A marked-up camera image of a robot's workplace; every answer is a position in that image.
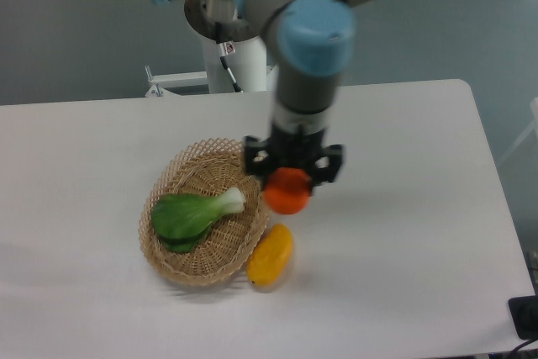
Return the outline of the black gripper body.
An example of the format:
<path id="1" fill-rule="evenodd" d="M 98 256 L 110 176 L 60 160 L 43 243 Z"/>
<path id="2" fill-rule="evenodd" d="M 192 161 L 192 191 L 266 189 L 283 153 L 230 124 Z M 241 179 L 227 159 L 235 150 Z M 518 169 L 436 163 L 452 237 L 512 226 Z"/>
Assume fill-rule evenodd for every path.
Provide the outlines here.
<path id="1" fill-rule="evenodd" d="M 307 174 L 318 170 L 316 162 L 324 156 L 322 146 L 326 130 L 305 134 L 298 129 L 288 133 L 272 124 L 266 148 L 271 172 L 278 168 L 297 168 Z"/>

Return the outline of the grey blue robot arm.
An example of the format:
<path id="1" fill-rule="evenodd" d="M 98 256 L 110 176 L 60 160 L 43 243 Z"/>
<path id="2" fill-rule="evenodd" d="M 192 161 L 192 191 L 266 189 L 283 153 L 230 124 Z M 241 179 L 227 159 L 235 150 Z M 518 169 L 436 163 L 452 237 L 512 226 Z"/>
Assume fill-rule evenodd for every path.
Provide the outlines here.
<path id="1" fill-rule="evenodd" d="M 158 4 L 174 0 L 153 0 Z M 224 83 L 246 90 L 244 66 L 224 58 L 224 45 L 264 43 L 277 63 L 269 136 L 243 141 L 245 171 L 268 183 L 284 167 L 300 169 L 311 187 L 333 182 L 343 145 L 324 135 L 341 73 L 354 50 L 353 8 L 371 0 L 183 0 L 193 31 L 211 42 Z"/>

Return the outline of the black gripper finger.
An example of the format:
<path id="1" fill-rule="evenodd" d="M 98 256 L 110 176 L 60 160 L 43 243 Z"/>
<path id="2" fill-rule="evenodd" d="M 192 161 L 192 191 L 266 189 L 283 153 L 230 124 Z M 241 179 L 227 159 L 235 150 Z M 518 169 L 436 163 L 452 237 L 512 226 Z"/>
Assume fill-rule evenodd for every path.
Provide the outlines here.
<path id="1" fill-rule="evenodd" d="M 310 195 L 314 196 L 316 187 L 326 183 L 334 183 L 344 162 L 344 145 L 323 147 L 314 160 L 309 163 Z"/>
<path id="2" fill-rule="evenodd" d="M 243 139 L 245 173 L 256 177 L 265 185 L 272 173 L 273 161 L 268 149 L 268 140 L 247 135 Z"/>

